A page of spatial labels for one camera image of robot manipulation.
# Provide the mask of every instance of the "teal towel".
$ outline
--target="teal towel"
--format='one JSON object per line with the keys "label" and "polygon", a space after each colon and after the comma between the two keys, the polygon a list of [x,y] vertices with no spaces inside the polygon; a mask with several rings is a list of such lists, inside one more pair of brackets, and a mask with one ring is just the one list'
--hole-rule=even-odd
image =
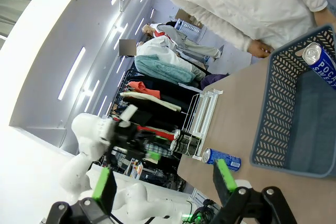
{"label": "teal towel", "polygon": [[195,79],[195,74],[173,64],[162,62],[157,55],[138,55],[134,59],[134,64],[139,72],[174,84],[189,84]]}

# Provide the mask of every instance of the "can top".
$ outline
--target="can top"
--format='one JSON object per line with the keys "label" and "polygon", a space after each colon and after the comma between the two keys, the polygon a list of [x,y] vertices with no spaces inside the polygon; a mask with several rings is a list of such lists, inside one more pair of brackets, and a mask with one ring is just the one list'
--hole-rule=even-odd
{"label": "can top", "polygon": [[211,150],[209,148],[205,149],[202,154],[202,162],[207,163],[210,159]]}
{"label": "can top", "polygon": [[302,58],[308,65],[313,65],[320,59],[322,49],[316,42],[310,43],[303,51]]}
{"label": "can top", "polygon": [[174,140],[179,139],[180,135],[181,135],[181,131],[180,130],[176,130],[175,133],[174,133]]}
{"label": "can top", "polygon": [[171,150],[171,151],[175,150],[176,145],[177,145],[177,141],[176,141],[176,140],[173,140],[172,143],[170,144],[170,150]]}

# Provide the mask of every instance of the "plastic basket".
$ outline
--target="plastic basket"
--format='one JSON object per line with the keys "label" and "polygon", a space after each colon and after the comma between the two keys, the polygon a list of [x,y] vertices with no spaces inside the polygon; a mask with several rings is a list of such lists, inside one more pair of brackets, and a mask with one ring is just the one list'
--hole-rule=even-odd
{"label": "plastic basket", "polygon": [[315,41],[336,61],[334,40],[326,25],[270,56],[252,165],[318,178],[336,175],[336,91],[302,59]]}

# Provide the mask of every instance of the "ceiling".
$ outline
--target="ceiling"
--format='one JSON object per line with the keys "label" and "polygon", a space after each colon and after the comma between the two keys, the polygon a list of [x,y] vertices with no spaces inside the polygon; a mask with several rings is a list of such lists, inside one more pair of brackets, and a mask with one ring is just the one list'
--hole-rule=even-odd
{"label": "ceiling", "polygon": [[[119,45],[115,46],[119,37],[139,41],[141,29],[135,32],[140,22],[151,21],[154,0],[122,3],[124,12],[120,12],[119,0],[113,5],[111,0],[70,1],[35,58],[16,102],[11,126],[76,153],[73,118],[85,110],[105,114],[120,78],[132,64],[131,59],[125,59],[120,65]],[[72,78],[59,99],[69,73],[73,73]]]}

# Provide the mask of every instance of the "basket bottom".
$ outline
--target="basket bottom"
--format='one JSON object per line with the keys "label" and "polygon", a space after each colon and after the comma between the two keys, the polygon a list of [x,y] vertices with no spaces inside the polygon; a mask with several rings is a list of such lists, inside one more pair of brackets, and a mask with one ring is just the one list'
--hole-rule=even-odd
{"label": "basket bottom", "polygon": [[336,144],[336,90],[314,71],[297,80],[289,143],[287,169],[325,174],[331,168]]}

